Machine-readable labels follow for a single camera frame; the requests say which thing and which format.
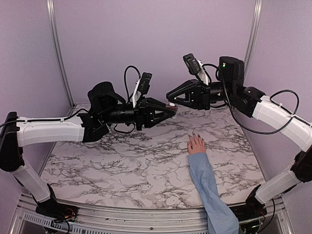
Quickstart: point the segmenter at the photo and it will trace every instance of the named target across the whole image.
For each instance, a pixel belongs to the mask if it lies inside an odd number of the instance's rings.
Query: lavender backdrop
[[[298,114],[312,121],[312,1],[266,0],[261,25],[252,57],[247,85],[267,95],[281,89],[293,89],[300,96]],[[276,98],[294,109],[292,94]],[[255,121],[250,126],[270,130]],[[270,179],[293,163],[298,148],[281,134],[260,136],[246,133],[254,153]],[[283,196],[294,233],[310,234],[312,229],[312,183],[300,184]]]
[[[244,59],[254,1],[56,0],[55,12],[76,103],[89,103],[87,92],[105,80],[125,97],[128,65],[152,73],[148,96],[166,101],[168,91],[191,78],[185,54],[212,63],[224,55]],[[131,92],[136,80],[130,70]]]
[[[25,117],[65,115],[64,94],[46,9],[46,1],[3,0],[0,7],[0,123],[8,112]],[[50,144],[24,148],[38,171]],[[8,232],[20,186],[0,170],[0,233]]]

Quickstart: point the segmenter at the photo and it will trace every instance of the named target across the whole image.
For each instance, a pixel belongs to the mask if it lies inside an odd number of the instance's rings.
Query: wire
[[[73,113],[71,116],[64,118],[64,120],[69,120],[70,118],[76,116],[80,111],[85,111],[85,112],[89,113],[89,111],[87,111],[86,109],[80,108],[80,109],[77,110],[75,113]]]
[[[225,81],[224,81],[224,77],[223,77],[222,71],[221,71],[220,69],[218,69],[218,70],[219,70],[219,75],[220,75],[220,77],[221,77],[221,81],[222,81],[224,93],[225,93],[225,96],[226,96],[226,100],[227,100],[228,105],[229,105],[229,108],[230,108],[231,115],[232,115],[233,119],[235,120],[235,122],[236,122],[240,127],[244,128],[244,129],[246,129],[246,130],[248,130],[248,131],[250,131],[250,132],[252,132],[252,133],[262,134],[262,135],[272,135],[272,134],[278,133],[279,131],[281,131],[281,130],[283,130],[284,128],[286,128],[287,125],[290,124],[290,122],[293,120],[294,116],[292,116],[292,117],[289,119],[289,121],[288,121],[286,124],[284,124],[281,128],[279,128],[279,129],[277,129],[277,130],[275,130],[275,131],[272,131],[272,132],[260,132],[260,131],[253,130],[253,129],[248,128],[248,127],[246,127],[245,125],[243,125],[242,123],[240,123],[240,122],[237,120],[237,118],[235,117],[235,115],[234,115],[234,113],[233,113],[232,106],[231,106],[231,103],[230,103],[230,100],[229,100],[229,96],[228,96],[228,92],[226,91]],[[298,110],[298,107],[299,107],[299,96],[298,96],[298,94],[297,94],[295,91],[293,91],[293,90],[288,90],[288,89],[287,89],[287,90],[281,90],[281,91],[278,91],[277,93],[273,94],[272,97],[275,97],[276,95],[281,94],[281,93],[285,93],[285,92],[293,93],[293,94],[296,96],[296,98],[297,98],[297,105],[296,105],[296,108],[295,108],[295,110],[294,110],[294,112],[293,112],[293,115],[295,115],[295,114],[297,113],[297,110]]]
[[[258,233],[263,232],[263,230],[265,230],[265,229],[269,226],[269,224],[272,222],[272,220],[273,220],[273,218],[274,218],[274,215],[275,215],[275,202],[274,202],[273,199],[272,199],[272,202],[273,202],[273,215],[272,215],[270,221],[268,222],[268,224],[267,224],[263,229],[261,229],[260,231],[258,231]]]
[[[89,111],[87,111],[86,109],[81,108],[81,109],[77,110],[74,114],[72,114],[71,116],[65,117],[64,120],[69,120],[70,118],[76,116],[80,111],[86,111],[87,113],[89,113]],[[62,119],[60,119],[60,118],[42,118],[42,119],[30,119],[30,120],[27,120],[27,122],[53,122],[53,121],[61,121],[61,120]],[[9,122],[1,124],[0,128],[2,128],[5,125],[8,125],[8,124],[18,123],[18,122],[26,122],[26,121],[23,119],[9,121]]]
[[[58,217],[58,218],[63,219],[63,222],[65,221],[65,223],[67,224],[67,227],[68,227],[67,233],[66,233],[66,234],[69,234],[69,232],[70,232],[70,225],[69,225],[69,222],[67,221],[67,219],[66,219],[65,217],[62,217],[62,216],[56,215],[56,214],[54,214],[53,216],[56,216],[56,217]]]
[[[218,105],[218,106],[210,106],[210,107],[217,109],[217,108],[224,107],[224,106],[226,106],[226,105],[227,105],[227,104],[224,103],[224,104],[221,104],[221,105]]]
[[[128,66],[128,67],[125,69],[125,72],[124,72],[124,74],[123,74],[123,79],[124,79],[125,88],[126,88],[126,92],[127,92],[127,103],[130,102],[130,96],[129,96],[128,85],[127,85],[127,71],[128,71],[129,68],[135,69],[136,72],[137,72],[138,78],[141,79],[141,73],[140,73],[140,71],[139,71],[136,67],[130,65],[130,66]]]
[[[203,68],[204,72],[206,73],[206,75],[208,76],[208,79],[209,79],[208,84],[211,84],[213,81],[211,80],[211,77],[210,77],[208,71],[206,70],[206,68],[204,66],[202,66],[202,68]]]
[[[210,67],[214,67],[215,69],[218,69],[218,67],[212,63],[205,63],[202,65],[202,67],[206,67],[206,66],[210,66]]]
[[[136,128],[136,125],[135,125],[134,123],[132,123],[132,125],[133,125],[133,129],[132,129],[131,131],[129,131],[129,132],[124,132],[124,131],[117,130],[116,127],[118,126],[118,124],[115,125],[115,127],[113,128],[113,130],[114,130],[115,132],[117,132],[117,133],[128,134],[128,133],[133,132],[134,129]]]
[[[13,121],[9,121],[9,122],[6,122],[6,123],[1,124],[1,125],[0,125],[0,128],[2,128],[2,127],[5,126],[5,125],[8,125],[8,124],[18,123],[18,122],[25,122],[25,120],[13,120]]]
[[[208,76],[209,81],[210,81],[210,83],[211,83],[212,80],[211,80],[211,77],[210,77],[210,75],[208,74],[208,72],[207,72],[207,70],[206,70],[206,68],[205,68],[206,66],[214,67],[216,70],[218,70],[218,67],[215,66],[215,65],[212,64],[212,63],[205,63],[205,64],[202,65],[202,68],[203,68],[203,70],[205,71],[205,73],[206,73],[206,75]]]

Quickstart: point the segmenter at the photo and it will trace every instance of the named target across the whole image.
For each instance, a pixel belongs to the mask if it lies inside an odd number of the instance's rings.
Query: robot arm
[[[188,80],[167,93],[169,102],[197,110],[209,110],[211,103],[224,101],[248,117],[260,120],[275,129],[289,124],[280,132],[292,140],[301,150],[295,163],[266,183],[256,187],[246,200],[246,214],[250,217],[266,213],[264,204],[281,193],[288,192],[300,182],[312,180],[312,128],[302,118],[288,112],[282,104],[270,100],[265,93],[253,87],[244,87],[244,62],[236,58],[220,57],[218,82],[208,83],[203,67],[192,54],[183,57],[191,75]]]
[[[44,183],[25,158],[23,147],[56,141],[94,142],[109,132],[113,123],[133,124],[137,130],[151,128],[174,116],[177,108],[145,98],[152,74],[143,73],[133,93],[133,103],[114,92],[110,82],[97,84],[88,93],[89,111],[78,111],[61,118],[26,118],[10,112],[0,134],[0,168],[10,172],[38,204],[36,212],[52,217],[62,216],[68,206],[57,203],[52,188]]]

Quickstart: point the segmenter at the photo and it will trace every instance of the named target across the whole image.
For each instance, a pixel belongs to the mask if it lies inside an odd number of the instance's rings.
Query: marble tabletop
[[[120,124],[117,129],[125,130]],[[264,182],[256,158],[227,108],[179,107],[175,118],[151,129],[111,129],[93,143],[59,142],[41,177],[57,198],[126,208],[202,207],[189,174],[186,142],[192,132],[207,144],[218,191],[227,204],[243,202]]]

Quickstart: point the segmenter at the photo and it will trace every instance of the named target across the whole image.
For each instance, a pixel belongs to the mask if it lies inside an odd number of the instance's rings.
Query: light blue shirt sleeve
[[[213,168],[204,153],[189,155],[190,173],[208,214],[209,234],[238,234],[238,219],[221,201]]]

